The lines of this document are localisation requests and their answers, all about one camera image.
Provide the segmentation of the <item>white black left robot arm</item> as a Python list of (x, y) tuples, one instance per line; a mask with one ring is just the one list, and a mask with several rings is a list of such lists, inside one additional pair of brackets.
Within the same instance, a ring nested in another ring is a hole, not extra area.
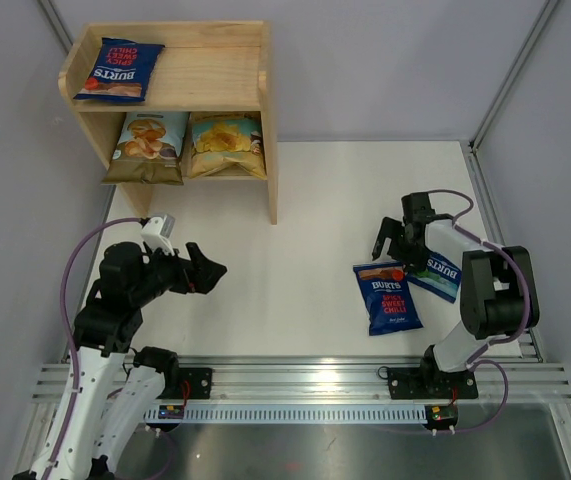
[(110, 246), (83, 309), (74, 320), (70, 373), (45, 444), (20, 479), (112, 479), (123, 451), (157, 398), (190, 393), (178, 355), (144, 347), (125, 386), (108, 399), (142, 309), (166, 292), (210, 293), (227, 272), (194, 242), (189, 256), (133, 242)]

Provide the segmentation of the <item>blue Burts spicy chilli bag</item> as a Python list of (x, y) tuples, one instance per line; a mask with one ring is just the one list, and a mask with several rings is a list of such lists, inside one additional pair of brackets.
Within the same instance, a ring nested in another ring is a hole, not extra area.
[(75, 100), (141, 103), (145, 100), (163, 44), (102, 38), (101, 48)]

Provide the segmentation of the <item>light blue cassava chips bag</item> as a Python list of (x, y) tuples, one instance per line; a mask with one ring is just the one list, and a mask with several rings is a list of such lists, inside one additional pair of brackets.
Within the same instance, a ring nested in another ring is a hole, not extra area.
[(182, 185), (188, 112), (128, 112), (102, 184)]

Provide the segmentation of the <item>tan kettle cooked chips bag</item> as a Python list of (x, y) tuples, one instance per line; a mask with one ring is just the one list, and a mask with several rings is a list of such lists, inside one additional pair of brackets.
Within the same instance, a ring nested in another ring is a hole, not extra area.
[(238, 169), (267, 179), (259, 112), (193, 112), (189, 177)]

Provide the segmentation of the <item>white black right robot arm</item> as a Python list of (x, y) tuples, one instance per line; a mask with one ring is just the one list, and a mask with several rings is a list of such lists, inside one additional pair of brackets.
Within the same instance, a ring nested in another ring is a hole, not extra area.
[(437, 212), (430, 196), (402, 197), (403, 216), (382, 220), (372, 257), (387, 254), (408, 274), (452, 270), (460, 279), (460, 319), (417, 366), (388, 368), (384, 378), (394, 400), (471, 400), (478, 396), (474, 371), (487, 350), (518, 340), (539, 321), (530, 254), (471, 233), (459, 214)]

